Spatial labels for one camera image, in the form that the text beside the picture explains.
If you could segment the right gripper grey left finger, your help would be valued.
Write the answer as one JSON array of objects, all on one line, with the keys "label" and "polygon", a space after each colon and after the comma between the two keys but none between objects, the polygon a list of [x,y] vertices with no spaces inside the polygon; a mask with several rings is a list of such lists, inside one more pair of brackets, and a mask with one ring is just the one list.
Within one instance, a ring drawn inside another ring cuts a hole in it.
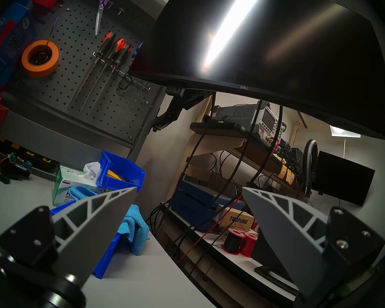
[{"label": "right gripper grey left finger", "polygon": [[38,206],[0,235],[0,253],[16,263],[72,275],[83,287],[137,195],[135,187],[87,197],[55,215]]}]

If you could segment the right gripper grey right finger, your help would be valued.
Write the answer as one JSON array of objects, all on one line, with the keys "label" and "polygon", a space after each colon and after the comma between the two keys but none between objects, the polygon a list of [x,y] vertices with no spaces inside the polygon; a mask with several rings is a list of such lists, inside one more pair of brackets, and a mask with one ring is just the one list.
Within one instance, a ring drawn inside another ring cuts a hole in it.
[{"label": "right gripper grey right finger", "polygon": [[243,187],[261,232],[299,290],[296,301],[325,301],[374,263],[385,239],[348,210],[328,216],[280,194]]}]

